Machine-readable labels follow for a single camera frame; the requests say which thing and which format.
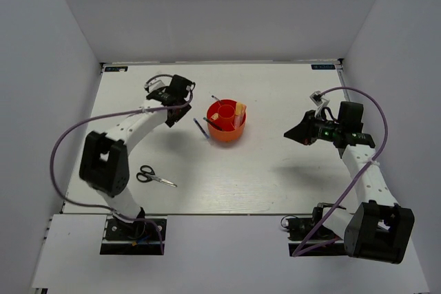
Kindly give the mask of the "green ink pen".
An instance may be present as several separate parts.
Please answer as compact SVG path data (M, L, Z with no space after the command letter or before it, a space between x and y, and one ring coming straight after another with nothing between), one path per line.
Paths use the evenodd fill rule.
M205 117L203 118L203 120L204 120L205 122L207 122L209 125L211 125L214 129L216 129L216 130L218 130L218 131L221 131L221 132L224 131L223 128L220 127L219 125L217 125L214 121L209 120L208 118L205 118Z

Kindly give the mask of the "dark blue gel pen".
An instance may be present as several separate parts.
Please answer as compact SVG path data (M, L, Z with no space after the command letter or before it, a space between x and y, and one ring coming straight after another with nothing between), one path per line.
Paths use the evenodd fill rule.
M209 134L203 129L202 125L195 118L193 118L193 121L198 129L201 131L202 135L204 135L205 139L210 140Z

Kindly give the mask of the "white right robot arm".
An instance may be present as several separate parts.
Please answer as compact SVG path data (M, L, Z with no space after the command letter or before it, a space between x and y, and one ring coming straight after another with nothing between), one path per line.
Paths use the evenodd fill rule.
M353 190L359 206L352 213L338 205L329 215L326 213L332 205L321 202L308 218L283 218L280 225L295 242L290 252L313 253L310 244L297 245L308 239L314 241L317 252L326 255L346 253L352 258L399 264L411 237L414 214L398 204L387 187L380 165L373 160L375 143L371 135L362 130L363 105L343 101L337 116L333 116L327 105L327 100L316 102L317 108L306 112L301 122L284 136L303 145L312 145L317 140L331 142L351 178L356 180ZM334 249L318 246L331 240L342 240L342 244Z

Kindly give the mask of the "black handled scissors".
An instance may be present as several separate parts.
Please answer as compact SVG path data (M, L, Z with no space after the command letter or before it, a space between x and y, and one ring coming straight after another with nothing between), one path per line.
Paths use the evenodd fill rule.
M177 185L174 184L173 182L166 180L164 178L158 177L156 175L155 171L153 170L153 168L150 167L149 165L142 165L140 167L139 172L136 174L136 179L142 183L156 181L156 182L162 183L164 185L168 185L171 187L177 187Z

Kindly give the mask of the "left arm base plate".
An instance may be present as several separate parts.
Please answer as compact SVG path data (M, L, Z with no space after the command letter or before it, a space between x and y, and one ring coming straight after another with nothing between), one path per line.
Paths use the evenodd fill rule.
M101 240L101 255L162 255L161 243L152 224L130 224L107 217Z

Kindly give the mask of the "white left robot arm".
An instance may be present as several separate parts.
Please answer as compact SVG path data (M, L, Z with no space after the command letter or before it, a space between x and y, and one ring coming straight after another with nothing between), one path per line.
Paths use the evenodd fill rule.
M142 208L127 188L130 179L130 152L156 127L172 127L188 111L195 82L177 74L169 85L158 74L145 84L147 96L141 106L117 125L104 132L90 132L79 167L79 177L97 191L111 212L122 220L122 230L130 238L145 232Z

